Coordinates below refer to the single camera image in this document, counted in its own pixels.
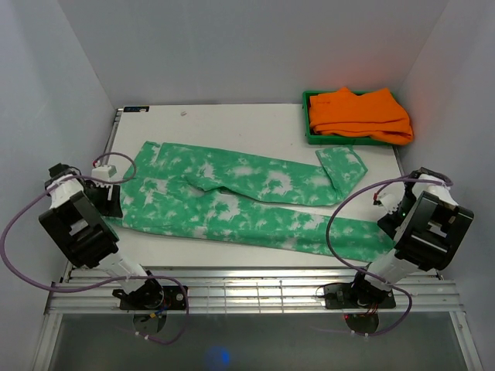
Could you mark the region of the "green white tie-dye trousers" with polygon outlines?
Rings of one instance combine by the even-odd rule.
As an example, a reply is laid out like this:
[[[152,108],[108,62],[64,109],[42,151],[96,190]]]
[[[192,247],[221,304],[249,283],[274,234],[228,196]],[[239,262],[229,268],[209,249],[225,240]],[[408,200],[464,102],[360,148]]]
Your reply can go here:
[[[307,165],[219,148],[146,142],[121,187],[117,225],[138,232],[240,243],[369,262],[393,247],[374,221],[315,214],[367,174],[350,146]]]

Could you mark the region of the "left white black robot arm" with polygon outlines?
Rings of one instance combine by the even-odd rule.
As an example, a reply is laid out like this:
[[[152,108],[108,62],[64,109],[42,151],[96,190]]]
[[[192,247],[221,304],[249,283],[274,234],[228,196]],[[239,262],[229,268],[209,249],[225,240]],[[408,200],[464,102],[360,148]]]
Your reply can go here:
[[[115,168],[102,165],[93,173],[103,179],[82,179],[79,170],[62,163],[51,167],[45,182],[51,204],[39,216],[40,224],[73,266],[116,278],[121,287],[115,297],[137,309],[162,307],[162,286],[118,249],[119,238],[104,220],[123,217],[121,187],[111,182]]]

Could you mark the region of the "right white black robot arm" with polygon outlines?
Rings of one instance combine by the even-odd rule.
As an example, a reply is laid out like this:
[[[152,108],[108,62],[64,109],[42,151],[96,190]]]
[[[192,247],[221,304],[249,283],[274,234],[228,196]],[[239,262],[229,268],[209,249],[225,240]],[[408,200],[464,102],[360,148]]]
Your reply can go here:
[[[393,284],[418,271],[445,269],[454,258],[473,219],[473,211],[450,195],[450,179],[421,167],[409,174],[402,199],[375,193],[374,204],[387,214],[377,222],[394,242],[384,256],[358,272],[349,288],[359,307],[380,304],[392,296]]]

